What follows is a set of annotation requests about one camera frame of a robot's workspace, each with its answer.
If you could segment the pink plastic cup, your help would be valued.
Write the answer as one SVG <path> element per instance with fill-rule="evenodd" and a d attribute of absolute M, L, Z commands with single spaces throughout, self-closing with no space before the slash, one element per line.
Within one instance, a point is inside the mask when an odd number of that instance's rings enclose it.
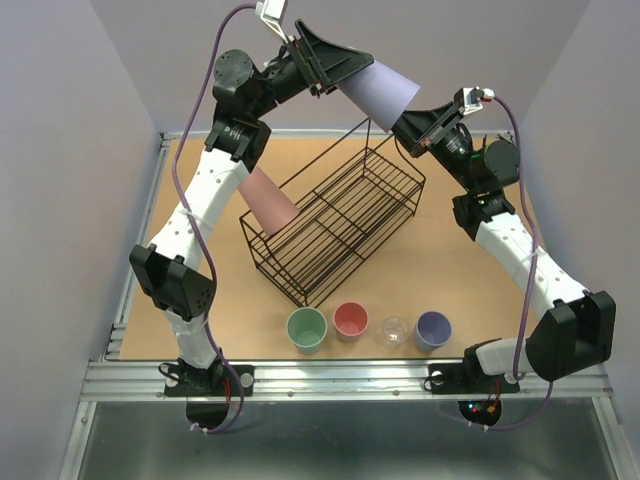
<path fill-rule="evenodd" d="M 242 182 L 239 192 L 268 236 L 278 233 L 299 215 L 298 207 L 259 166 Z"/>

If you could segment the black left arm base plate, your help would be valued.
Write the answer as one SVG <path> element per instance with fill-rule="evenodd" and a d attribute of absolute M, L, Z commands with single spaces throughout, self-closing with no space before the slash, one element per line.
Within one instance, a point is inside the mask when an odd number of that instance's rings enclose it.
<path fill-rule="evenodd" d="M 253 395 L 253 365 L 233 367 L 241 381 L 237 384 L 229 369 L 216 360 L 208 369 L 195 368 L 181 359 L 177 363 L 162 362 L 158 372 L 165 379 L 164 395 L 169 398 L 239 397 Z"/>

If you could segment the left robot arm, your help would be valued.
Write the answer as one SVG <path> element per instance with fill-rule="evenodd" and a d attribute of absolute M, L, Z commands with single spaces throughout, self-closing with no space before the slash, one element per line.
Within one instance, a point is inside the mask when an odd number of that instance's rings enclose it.
<path fill-rule="evenodd" d="M 203 84 L 216 101 L 211 130 L 187 187 L 174 184 L 179 201 L 148 245 L 135 245 L 129 262 L 142 291 L 164 311 L 191 366 L 188 382 L 199 393 L 215 392 L 223 371 L 208 327 L 217 283 L 199 271 L 210 262 L 206 240 L 233 194 L 257 167 L 271 135 L 263 116 L 309 91 L 319 97 L 373 64 L 371 54 L 316 35 L 303 21 L 278 55 L 258 68 L 243 50 L 213 51 Z"/>

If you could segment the light purple plastic cup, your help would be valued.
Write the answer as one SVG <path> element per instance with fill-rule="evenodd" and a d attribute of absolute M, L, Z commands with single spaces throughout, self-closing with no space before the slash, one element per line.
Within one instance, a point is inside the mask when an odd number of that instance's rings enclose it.
<path fill-rule="evenodd" d="M 338 88 L 381 130 L 389 132 L 421 86 L 375 61 L 340 82 Z"/>

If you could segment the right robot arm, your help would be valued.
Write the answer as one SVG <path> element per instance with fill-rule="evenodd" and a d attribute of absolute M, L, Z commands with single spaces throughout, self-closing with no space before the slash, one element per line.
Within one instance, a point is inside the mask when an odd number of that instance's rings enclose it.
<path fill-rule="evenodd" d="M 534 373 L 554 382 L 608 361 L 616 303 L 573 279 L 540 244 L 529 210 L 517 212 L 506 187 L 522 187 L 518 139 L 475 148 L 465 109 L 449 102 L 434 110 L 406 110 L 391 132 L 412 157 L 431 154 L 463 188 L 453 199 L 456 223 L 491 254 L 524 292 L 518 333 L 476 344 L 460 366 L 463 384 L 482 390 L 496 376 L 518 382 Z"/>

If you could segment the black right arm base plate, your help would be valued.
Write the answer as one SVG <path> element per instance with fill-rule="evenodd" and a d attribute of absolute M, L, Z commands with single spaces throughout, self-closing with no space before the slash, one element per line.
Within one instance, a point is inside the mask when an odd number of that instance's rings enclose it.
<path fill-rule="evenodd" d="M 487 375 L 480 368 L 462 362 L 430 364 L 422 388 L 435 395 L 515 394 L 518 383 L 508 383 L 503 375 Z"/>

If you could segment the green plastic cup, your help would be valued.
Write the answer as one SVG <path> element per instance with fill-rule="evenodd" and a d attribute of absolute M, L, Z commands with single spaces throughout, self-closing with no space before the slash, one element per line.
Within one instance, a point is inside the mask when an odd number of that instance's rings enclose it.
<path fill-rule="evenodd" d="M 325 316 L 313 307 L 302 307 L 293 311 L 286 322 L 286 333 L 290 342 L 303 355 L 318 353 L 327 331 Z"/>

